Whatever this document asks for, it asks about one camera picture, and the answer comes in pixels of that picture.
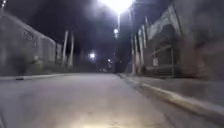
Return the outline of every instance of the distant light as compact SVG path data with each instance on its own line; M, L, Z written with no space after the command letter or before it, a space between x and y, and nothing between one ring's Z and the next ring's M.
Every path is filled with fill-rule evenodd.
M134 2L134 0L99 0L109 8L113 9L117 14L125 12Z
M95 53L90 53L89 54L89 58L90 59L95 59L96 58L96 54Z
M114 29L114 34L118 34L119 30L118 29Z

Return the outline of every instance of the asphalt road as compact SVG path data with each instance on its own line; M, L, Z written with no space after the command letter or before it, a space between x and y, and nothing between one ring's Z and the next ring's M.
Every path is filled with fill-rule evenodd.
M112 74L0 83L0 112L7 128L172 128L150 99Z

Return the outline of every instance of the wall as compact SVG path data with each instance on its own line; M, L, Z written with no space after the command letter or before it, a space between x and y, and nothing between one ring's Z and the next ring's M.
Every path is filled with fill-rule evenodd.
M212 80L224 79L224 1L175 0L183 31L182 64L185 72Z
M6 12L0 12L0 75L16 75L22 65L55 61L55 42Z
M224 1L174 0L163 15L148 27L146 65L152 65L152 47L168 37L162 30L171 25L178 36L180 67L184 77L224 79Z

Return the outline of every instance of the curb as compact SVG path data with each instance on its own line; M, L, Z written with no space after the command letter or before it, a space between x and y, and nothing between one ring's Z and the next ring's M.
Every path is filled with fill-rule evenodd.
M146 83L141 83L140 81L133 80L132 78L129 78L123 74L120 76L121 78L124 78L131 83L139 85L141 89L151 90L156 96L164 101L177 105L200 116L206 117L220 126L224 126L224 107L222 106L163 90Z
M51 78L51 77L58 77L58 76L68 76L68 75L72 75L72 74L9 76L9 77L0 77L0 81L44 79L44 78Z

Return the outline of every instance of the sidewalk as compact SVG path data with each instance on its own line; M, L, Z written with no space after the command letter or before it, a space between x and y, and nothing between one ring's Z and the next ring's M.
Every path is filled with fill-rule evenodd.
M0 77L0 81L44 79L44 78L67 76L67 75L72 74L68 73L68 74L31 75L31 76L6 76L6 77Z
M190 79L155 79L121 75L144 91L165 101L205 116L224 126L224 87L222 82Z

